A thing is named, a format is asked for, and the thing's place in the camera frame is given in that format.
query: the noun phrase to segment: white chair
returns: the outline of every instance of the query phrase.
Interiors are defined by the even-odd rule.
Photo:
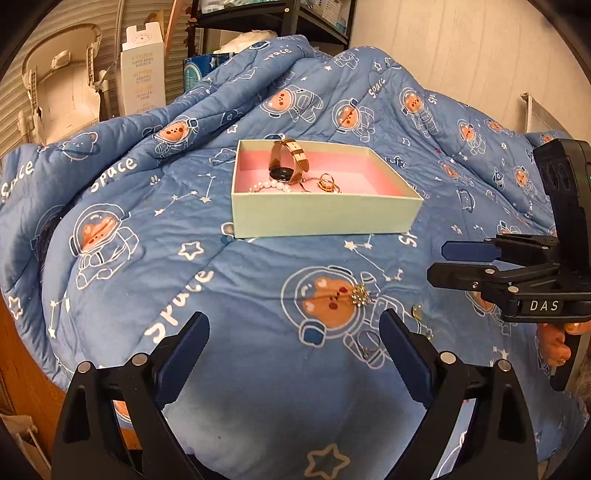
[[[100,38],[98,26],[74,25],[40,41],[28,53],[22,82],[32,115],[29,121],[20,120],[19,126],[28,131],[29,141],[48,145],[99,122],[103,82],[95,84],[94,59]]]

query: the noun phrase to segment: human hand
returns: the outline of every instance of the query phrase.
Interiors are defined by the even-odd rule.
[[[564,331],[569,335],[582,335],[591,332],[591,321],[567,323],[564,328],[552,323],[539,323],[537,337],[540,342],[540,355],[551,367],[562,367],[570,358],[570,348],[564,344]]]

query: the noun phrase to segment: wristwatch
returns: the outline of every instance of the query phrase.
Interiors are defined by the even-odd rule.
[[[294,160],[293,168],[281,166],[281,149],[285,147]],[[310,169],[310,163],[302,148],[292,138],[277,140],[271,149],[269,162],[269,177],[272,180],[281,181],[288,185],[295,185],[302,179],[304,172]]]

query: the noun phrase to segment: earring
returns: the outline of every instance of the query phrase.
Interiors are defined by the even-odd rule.
[[[370,293],[371,292],[365,288],[365,283],[355,285],[351,292],[351,303],[356,307],[365,307],[371,302],[371,299],[369,298]]]

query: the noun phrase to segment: open box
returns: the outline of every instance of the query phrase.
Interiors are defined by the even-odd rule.
[[[232,179],[232,214],[237,238],[408,232],[423,198],[368,147],[297,141],[310,171],[305,178],[329,173],[341,193],[326,193],[315,181],[289,193],[262,189],[269,180],[274,140],[240,140]],[[281,164],[293,158],[281,149]]]

